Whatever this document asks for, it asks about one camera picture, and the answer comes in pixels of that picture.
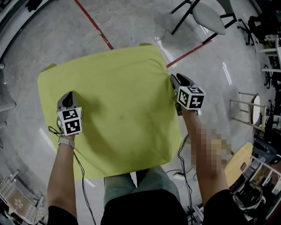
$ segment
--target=black shirt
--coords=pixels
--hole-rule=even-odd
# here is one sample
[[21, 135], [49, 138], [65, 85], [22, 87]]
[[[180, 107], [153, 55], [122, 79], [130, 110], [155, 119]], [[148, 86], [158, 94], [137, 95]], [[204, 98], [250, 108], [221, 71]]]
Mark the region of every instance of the black shirt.
[[[229, 190], [223, 190], [209, 199], [204, 207], [203, 225], [235, 224], [247, 221], [233, 201]], [[49, 207], [48, 225], [78, 222], [69, 212], [56, 206]], [[137, 192], [110, 200], [104, 209], [101, 225], [113, 224], [183, 224], [187, 216], [177, 198], [166, 190]]]

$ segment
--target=cable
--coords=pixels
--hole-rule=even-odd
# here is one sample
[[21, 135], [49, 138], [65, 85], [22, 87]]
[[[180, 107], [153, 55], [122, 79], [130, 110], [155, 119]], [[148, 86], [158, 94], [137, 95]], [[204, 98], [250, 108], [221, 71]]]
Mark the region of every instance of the cable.
[[[64, 133], [60, 133], [59, 131], [57, 131], [56, 129], [54, 129], [54, 128], [51, 127], [51, 126], [48, 126], [48, 130], [49, 130], [51, 133], [57, 135], [58, 137], [61, 137], [61, 136], [64, 134]], [[88, 200], [88, 196], [87, 196], [86, 189], [85, 189], [85, 182], [84, 182], [85, 170], [84, 170], [82, 164], [80, 163], [79, 159], [77, 158], [77, 156], [76, 156], [74, 150], [73, 150], [73, 153], [74, 153], [74, 156], [75, 156], [75, 158], [76, 158], [76, 161], [77, 161], [78, 165], [80, 166], [80, 169], [81, 169], [81, 172], [82, 172], [82, 190], [83, 190], [83, 195], [84, 195], [84, 198], [85, 198], [85, 202], [86, 202], [86, 205], [87, 205], [87, 207], [88, 207], [88, 209], [89, 209], [89, 211], [90, 211], [90, 213], [91, 213], [91, 216], [92, 216], [92, 219], [93, 219], [93, 221], [94, 221], [94, 224], [96, 225], [96, 221], [95, 221], [95, 219], [94, 219], [94, 215], [93, 215], [92, 209], [91, 209], [91, 207], [90, 207], [89, 200]]]
[[48, 126], [48, 131], [50, 131], [51, 133], [57, 135], [58, 137], [60, 137], [60, 135], [64, 135], [64, 133], [60, 133], [59, 131], [57, 131], [56, 129], [54, 129], [52, 126]]
[[169, 172], [172, 172], [172, 171], [180, 171], [180, 173], [181, 173], [181, 169], [169, 170], [166, 173], [169, 173]]
[[96, 221], [94, 219], [94, 215], [93, 215], [92, 209], [90, 207], [90, 203], [89, 203], [88, 196], [87, 196], [86, 189], [85, 189], [85, 183], [84, 183], [85, 170], [82, 167], [82, 164], [80, 163], [80, 161], [78, 160], [75, 152], [74, 152], [74, 156], [75, 156], [75, 158], [76, 158], [76, 160], [77, 160], [77, 162], [78, 162], [78, 164], [80, 166], [81, 172], [82, 172], [82, 189], [83, 189], [83, 194], [84, 194], [84, 198], [85, 198], [85, 201], [86, 201], [86, 205], [88, 206], [88, 209], [89, 209], [89, 211], [91, 213], [91, 216], [92, 216], [92, 219], [94, 221], [94, 224], [96, 225]]
[[[189, 171], [191, 171], [191, 170], [192, 170], [192, 168], [193, 168], [193, 166], [190, 168], [190, 170], [189, 170]], [[189, 171], [185, 172], [185, 174], [187, 174]]]
[[197, 180], [198, 180], [198, 178], [197, 178], [197, 180], [195, 180], [195, 179], [194, 179], [194, 177], [195, 177], [195, 176], [196, 176], [196, 174], [194, 174], [194, 176], [193, 176], [193, 180], [194, 180], [194, 181], [197, 181]]
[[4, 148], [4, 145], [3, 145], [3, 141], [2, 139], [0, 138], [0, 148], [3, 149]]
[[[182, 149], [184, 148], [184, 144], [185, 144], [185, 142], [186, 142], [188, 136], [189, 136], [189, 135], [187, 134], [187, 135], [185, 136], [185, 138], [183, 139], [183, 141], [182, 141], [182, 143], [181, 143], [181, 145], [180, 145], [180, 149], [179, 149], [179, 151], [178, 151], [178, 153], [177, 153], [177, 157], [180, 159], [180, 162], [181, 162], [182, 171], [185, 171], [185, 165], [184, 165], [184, 159], [183, 159], [183, 157], [180, 156], [180, 153], [181, 153]], [[191, 188], [191, 187], [189, 186], [189, 184], [188, 184], [188, 181], [187, 181], [187, 178], [186, 178], [186, 173], [184, 173], [183, 175], [184, 175], [185, 184], [186, 184], [187, 191], [188, 191], [189, 208], [192, 209], [192, 198], [191, 198], [192, 188]]]

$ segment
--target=red tape line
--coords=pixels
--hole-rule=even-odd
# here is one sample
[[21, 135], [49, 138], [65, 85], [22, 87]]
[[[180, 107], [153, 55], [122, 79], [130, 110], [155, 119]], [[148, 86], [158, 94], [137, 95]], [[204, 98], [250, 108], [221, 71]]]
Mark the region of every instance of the red tape line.
[[88, 17], [88, 19], [91, 21], [91, 23], [93, 24], [93, 26], [99, 31], [100, 36], [102, 37], [102, 39], [104, 40], [104, 42], [107, 44], [107, 46], [110, 48], [110, 50], [113, 50], [113, 46], [110, 44], [109, 40], [106, 38], [106, 36], [104, 35], [104, 33], [101, 31], [101, 29], [98, 27], [98, 25], [96, 24], [96, 22], [93, 20], [93, 18], [91, 18], [91, 16], [89, 15], [89, 13], [86, 11], [86, 9], [81, 5], [81, 3], [78, 0], [74, 0], [76, 2], [76, 4], [80, 7], [80, 9], [83, 11], [83, 13]]
[[178, 61], [182, 60], [183, 58], [187, 57], [188, 55], [190, 55], [191, 53], [197, 51], [199, 48], [202, 48], [203, 46], [211, 43], [212, 40], [208, 41], [206, 44], [200, 44], [199, 46], [197, 46], [195, 49], [189, 51], [188, 53], [185, 53], [184, 55], [180, 56], [179, 58], [175, 59], [174, 61], [170, 62], [168, 65], [167, 65], [167, 68], [169, 68], [170, 66], [174, 65], [175, 63], [177, 63]]

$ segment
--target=person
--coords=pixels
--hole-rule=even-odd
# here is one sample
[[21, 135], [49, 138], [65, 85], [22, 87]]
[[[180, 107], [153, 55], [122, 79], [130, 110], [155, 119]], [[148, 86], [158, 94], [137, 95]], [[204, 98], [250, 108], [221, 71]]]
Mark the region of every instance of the person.
[[[232, 199], [219, 156], [213, 156], [206, 132], [195, 111], [183, 118], [196, 152], [196, 172], [204, 206], [203, 224], [246, 224]], [[60, 144], [48, 185], [48, 224], [78, 224], [73, 174], [73, 148]], [[130, 174], [104, 178], [104, 215], [107, 224], [188, 224], [175, 184], [161, 167], [137, 171], [137, 188]]]

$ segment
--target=jeans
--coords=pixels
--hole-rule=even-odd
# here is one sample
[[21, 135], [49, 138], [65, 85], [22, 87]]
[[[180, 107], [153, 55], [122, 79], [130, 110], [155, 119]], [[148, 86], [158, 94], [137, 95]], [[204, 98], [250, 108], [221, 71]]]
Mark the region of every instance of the jeans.
[[177, 197], [179, 191], [173, 181], [169, 179], [161, 166], [137, 171], [137, 187], [130, 174], [122, 174], [104, 178], [104, 207], [110, 200], [136, 192], [164, 189]]

